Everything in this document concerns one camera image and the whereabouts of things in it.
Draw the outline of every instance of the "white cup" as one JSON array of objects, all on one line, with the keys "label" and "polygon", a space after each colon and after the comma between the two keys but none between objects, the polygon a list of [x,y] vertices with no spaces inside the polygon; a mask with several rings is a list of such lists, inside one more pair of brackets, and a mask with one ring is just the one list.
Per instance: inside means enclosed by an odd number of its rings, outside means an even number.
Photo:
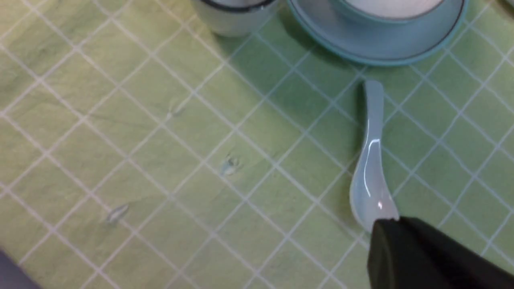
[{"label": "white cup", "polygon": [[191,0],[200,18],[214,33],[226,37],[241,37],[256,31],[273,14],[278,0],[245,3],[242,0]]}]

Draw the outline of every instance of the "light blue saucer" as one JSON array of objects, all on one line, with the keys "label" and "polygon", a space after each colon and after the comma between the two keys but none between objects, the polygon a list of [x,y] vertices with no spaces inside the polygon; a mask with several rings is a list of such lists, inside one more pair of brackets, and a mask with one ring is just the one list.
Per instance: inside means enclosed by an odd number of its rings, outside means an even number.
[{"label": "light blue saucer", "polygon": [[303,28],[321,45],[351,61],[407,65],[443,47],[457,32],[469,0],[445,0],[432,12],[403,25],[363,22],[338,12],[331,0],[288,0]]}]

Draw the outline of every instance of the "spoon handle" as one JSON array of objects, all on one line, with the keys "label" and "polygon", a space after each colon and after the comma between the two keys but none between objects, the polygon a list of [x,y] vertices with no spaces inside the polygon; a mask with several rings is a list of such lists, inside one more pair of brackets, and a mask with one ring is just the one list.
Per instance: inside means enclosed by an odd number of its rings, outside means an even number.
[{"label": "spoon handle", "polygon": [[366,124],[366,143],[379,140],[382,137],[382,122],[384,115],[384,89],[380,82],[367,80],[364,83],[366,94],[366,110],[368,123]]}]

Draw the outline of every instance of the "white spoon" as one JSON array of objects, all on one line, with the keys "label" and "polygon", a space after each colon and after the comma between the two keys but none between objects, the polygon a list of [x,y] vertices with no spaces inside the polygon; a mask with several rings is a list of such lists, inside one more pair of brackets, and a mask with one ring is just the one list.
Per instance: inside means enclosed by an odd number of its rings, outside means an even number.
[{"label": "white spoon", "polygon": [[368,122],[366,139],[350,186],[350,205],[357,222],[368,232],[377,219],[400,218],[382,170],[383,87],[378,81],[365,81]]}]

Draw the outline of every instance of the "cup rim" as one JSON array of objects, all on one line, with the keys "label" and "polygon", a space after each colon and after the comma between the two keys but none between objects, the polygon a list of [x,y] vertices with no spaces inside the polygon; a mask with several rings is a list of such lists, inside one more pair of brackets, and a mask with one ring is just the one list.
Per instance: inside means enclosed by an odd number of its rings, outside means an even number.
[{"label": "cup rim", "polygon": [[276,0],[262,0],[261,2],[257,4],[252,4],[248,6],[228,6],[221,3],[218,3],[214,0],[200,0],[201,2],[211,6],[212,8],[230,12],[230,13],[248,13],[253,12],[254,10],[261,10],[264,9],[266,6],[269,6]]}]

